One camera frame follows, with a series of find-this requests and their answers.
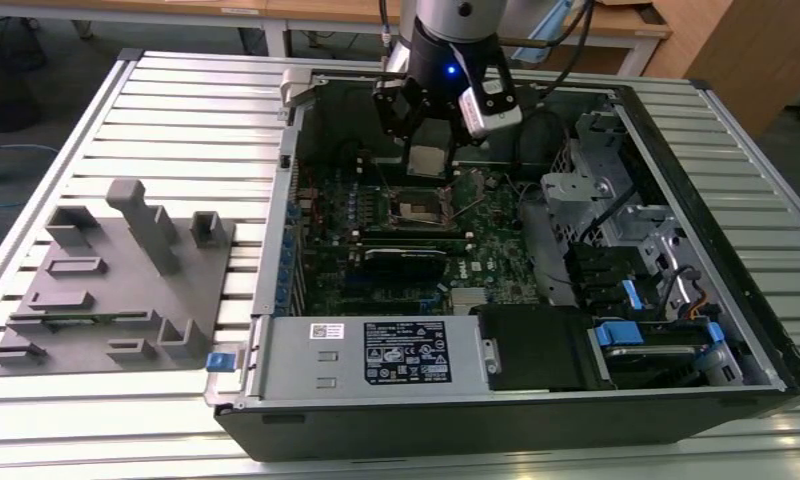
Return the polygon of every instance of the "metal bracket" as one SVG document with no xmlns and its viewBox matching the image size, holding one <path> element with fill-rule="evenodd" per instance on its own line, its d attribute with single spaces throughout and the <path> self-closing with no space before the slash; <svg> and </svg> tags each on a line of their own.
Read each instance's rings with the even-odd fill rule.
<svg viewBox="0 0 800 480">
<path fill-rule="evenodd" d="M 290 108 L 299 105 L 310 95 L 311 70 L 310 68 L 287 68 L 281 74 L 281 104 Z"/>
<path fill-rule="evenodd" d="M 489 375 L 497 375 L 501 372 L 501 362 L 497 355 L 497 343 L 494 340 L 484 339 L 482 345 L 482 365 Z"/>
</svg>

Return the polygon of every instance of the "table leg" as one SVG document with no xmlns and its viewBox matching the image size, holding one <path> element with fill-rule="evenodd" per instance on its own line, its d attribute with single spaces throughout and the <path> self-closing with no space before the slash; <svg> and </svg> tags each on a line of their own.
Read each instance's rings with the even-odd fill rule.
<svg viewBox="0 0 800 480">
<path fill-rule="evenodd" d="M 628 50 L 628 55 L 625 55 L 622 64 L 618 67 L 617 75 L 622 77 L 638 77 L 642 75 L 642 70 L 649 63 L 658 42 L 660 40 L 654 37 L 636 39 L 634 46 Z"/>
<path fill-rule="evenodd" d="M 263 32 L 266 32 L 266 48 L 270 57 L 285 58 L 290 56 L 290 48 L 285 38 L 287 26 L 283 20 L 263 19 Z"/>
<path fill-rule="evenodd" d="M 74 30 L 81 40 L 89 40 L 94 36 L 94 32 L 91 32 L 91 22 L 87 20 L 71 20 L 70 23 L 74 26 Z"/>
</svg>

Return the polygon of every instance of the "blue latch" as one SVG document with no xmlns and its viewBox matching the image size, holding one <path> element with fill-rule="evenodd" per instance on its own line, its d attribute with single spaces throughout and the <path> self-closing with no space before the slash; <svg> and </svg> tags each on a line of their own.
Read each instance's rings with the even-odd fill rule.
<svg viewBox="0 0 800 480">
<path fill-rule="evenodd" d="M 708 322 L 708 335 L 710 335 L 710 341 L 714 343 L 721 342 L 725 339 L 722 329 L 717 322 Z"/>
<path fill-rule="evenodd" d="M 642 302 L 640 301 L 640 295 L 637 295 L 637 289 L 634 288 L 634 282 L 630 280 L 622 280 L 622 288 L 628 294 L 628 301 L 630 302 L 630 308 L 634 310 L 642 310 Z"/>
<path fill-rule="evenodd" d="M 207 363 L 203 366 L 210 373 L 225 373 L 237 370 L 237 354 L 213 352 L 207 355 Z"/>
<path fill-rule="evenodd" d="M 602 347 L 642 344 L 637 322 L 628 320 L 608 321 L 597 326 L 594 331 L 598 345 Z"/>
</svg>

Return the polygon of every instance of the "aluminum extrusion table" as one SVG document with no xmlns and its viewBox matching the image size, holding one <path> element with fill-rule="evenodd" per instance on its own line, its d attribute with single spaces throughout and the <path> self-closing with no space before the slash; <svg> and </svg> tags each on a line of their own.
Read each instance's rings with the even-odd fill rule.
<svg viewBox="0 0 800 480">
<path fill-rule="evenodd" d="M 0 338 L 47 249 L 48 212 L 85 205 L 114 215 L 103 195 L 117 176 L 141 178 L 147 203 L 171 217 L 214 210 L 237 221 L 214 342 L 246 338 L 282 126 L 277 87 L 291 65 L 375 68 L 163 52 L 115 63 L 0 247 Z M 634 88 L 800 348 L 800 200 L 714 95 L 678 80 L 572 79 Z M 206 379 L 201 370 L 0 378 L 0 478 L 800 478 L 800 408 L 674 445 L 261 464 L 213 420 Z"/>
</svg>

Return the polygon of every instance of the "black cable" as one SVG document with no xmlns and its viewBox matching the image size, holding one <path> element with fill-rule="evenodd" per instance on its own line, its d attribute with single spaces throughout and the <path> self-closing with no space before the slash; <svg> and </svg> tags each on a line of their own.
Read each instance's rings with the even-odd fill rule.
<svg viewBox="0 0 800 480">
<path fill-rule="evenodd" d="M 580 58 L 581 53 L 584 51 L 584 44 L 586 43 L 586 37 L 589 36 L 589 23 L 592 22 L 592 12 L 593 12 L 594 8 L 596 8 L 594 0 L 586 0 L 586 6 L 584 7 L 584 10 L 586 11 L 586 13 L 584 15 L 585 16 L 584 29 L 581 30 L 581 36 L 577 39 L 577 45 L 574 46 L 574 52 L 572 53 L 572 58 L 569 59 L 569 63 L 566 64 L 565 68 L 560 72 L 560 75 L 557 75 L 557 78 L 554 79 L 554 81 L 550 82 L 548 84 L 548 86 L 545 87 L 545 90 L 542 90 L 542 93 L 540 94 L 540 100 L 544 99 L 548 95 L 550 95 L 550 92 L 553 92 L 554 89 L 562 84 L 565 77 L 568 77 L 569 73 L 572 73 L 572 69 L 574 68 L 574 65 L 577 64 L 577 59 Z"/>
<path fill-rule="evenodd" d="M 596 227 L 598 227 L 598 225 L 601 225 L 604 221 L 608 218 L 610 218 L 610 215 L 613 215 L 618 211 L 618 209 L 622 208 L 622 205 L 625 205 L 625 202 L 634 193 L 637 193 L 637 185 L 632 183 L 630 187 L 628 187 L 628 190 L 625 190 L 625 193 L 622 193 L 618 196 L 618 198 L 613 200 L 613 203 L 610 204 L 608 209 L 601 213 L 601 215 L 596 217 L 596 219 L 592 222 L 589 222 L 589 225 L 586 225 L 586 228 L 577 237 L 577 243 L 584 242 L 584 239 L 586 238 L 586 235 L 589 235 L 589 232 L 592 232 L 596 229 Z"/>
<path fill-rule="evenodd" d="M 385 6 L 385 0 L 378 0 L 378 18 L 382 22 L 382 27 L 387 27 L 387 7 Z"/>
<path fill-rule="evenodd" d="M 526 128 L 529 120 L 533 117 L 536 117 L 537 115 L 549 116 L 550 118 L 553 118 L 557 121 L 557 124 L 558 124 L 560 128 L 562 129 L 562 143 L 564 144 L 569 141 L 569 138 L 570 138 L 569 127 L 565 124 L 565 120 L 562 120 L 562 117 L 560 115 L 557 115 L 557 112 L 554 112 L 553 110 L 549 110 L 545 107 L 540 107 L 536 110 L 533 110 L 529 114 L 522 115 L 521 123 L 518 123 L 518 126 L 516 127 L 516 136 L 514 136 L 513 144 L 512 144 L 512 163 L 516 167 L 521 166 L 521 139 L 524 138 L 524 130 Z"/>
<path fill-rule="evenodd" d="M 349 40 L 349 43 L 346 44 L 346 48 L 343 48 L 343 50 L 349 50 L 351 48 L 351 44 L 355 43 L 355 40 L 358 40 L 358 35 L 361 35 L 359 33 L 355 33 L 351 36 L 351 40 Z"/>
<path fill-rule="evenodd" d="M 569 38 L 569 35 L 572 35 L 572 32 L 574 31 L 574 27 L 577 27 L 577 24 L 580 23 L 581 18 L 584 18 L 584 14 L 586 13 L 586 9 L 589 8 L 588 7 L 589 3 L 594 3 L 594 0 L 585 0 L 584 6 L 580 9 L 580 11 L 577 12 L 577 15 L 574 15 L 574 18 L 572 19 L 572 23 L 569 23 L 569 26 L 565 27 L 562 34 L 557 38 L 554 38 L 553 40 L 550 40 L 548 42 L 549 48 L 556 47 L 565 41 L 566 38 Z"/>
<path fill-rule="evenodd" d="M 387 25 L 387 6 L 385 0 L 378 0 L 378 18 L 382 22 L 382 35 L 390 34 L 390 25 Z M 390 44 L 385 45 L 385 58 L 390 57 Z"/>
<path fill-rule="evenodd" d="M 692 265 L 684 264 L 678 268 L 676 268 L 672 272 L 669 280 L 666 281 L 666 285 L 664 286 L 664 291 L 661 293 L 661 300 L 657 302 L 657 312 L 654 312 L 653 320 L 650 323 L 672 323 L 670 321 L 662 321 L 664 312 L 666 311 L 666 302 L 669 301 L 669 294 L 672 293 L 672 288 L 676 286 L 676 279 L 678 275 L 681 275 L 688 270 L 696 270 Z"/>
</svg>

